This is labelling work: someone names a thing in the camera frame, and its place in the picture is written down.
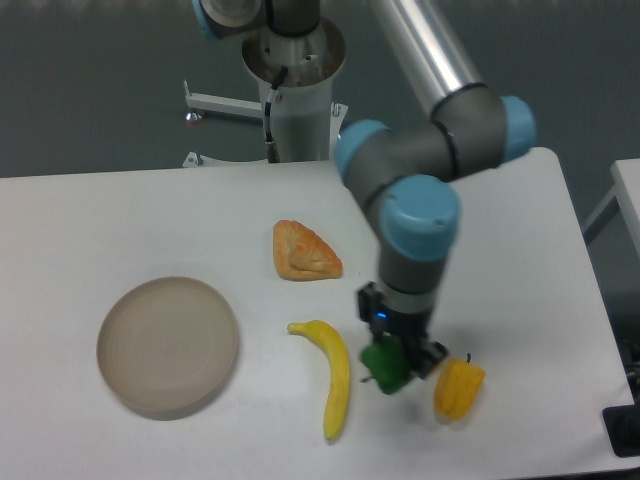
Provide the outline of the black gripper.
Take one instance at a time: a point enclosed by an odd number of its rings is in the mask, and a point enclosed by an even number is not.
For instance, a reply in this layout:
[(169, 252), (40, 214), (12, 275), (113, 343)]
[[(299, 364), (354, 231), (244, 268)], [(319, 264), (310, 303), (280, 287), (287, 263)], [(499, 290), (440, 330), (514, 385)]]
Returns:
[(361, 287), (356, 298), (359, 317), (369, 325), (371, 345), (390, 350), (398, 337), (416, 377), (425, 379), (447, 357), (448, 349), (427, 333), (434, 291), (404, 293), (380, 281)]

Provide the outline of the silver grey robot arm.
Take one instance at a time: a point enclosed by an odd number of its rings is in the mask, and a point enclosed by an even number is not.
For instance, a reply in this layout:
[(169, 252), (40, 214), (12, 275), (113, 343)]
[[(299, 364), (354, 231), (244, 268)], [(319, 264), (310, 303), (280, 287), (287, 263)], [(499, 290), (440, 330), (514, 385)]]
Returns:
[(257, 118), (270, 163), (334, 161), (380, 246), (377, 280), (357, 294), (360, 318), (375, 344), (395, 340), (410, 376), (427, 376), (447, 354), (427, 328), (458, 230), (450, 182), (525, 155), (536, 140), (529, 106), (490, 91), (435, 3), (374, 1), (428, 121), (394, 133), (360, 120), (332, 133), (331, 85), (346, 46), (319, 2), (196, 1), (192, 9), (204, 34), (243, 36), (260, 100), (188, 94), (188, 105)]

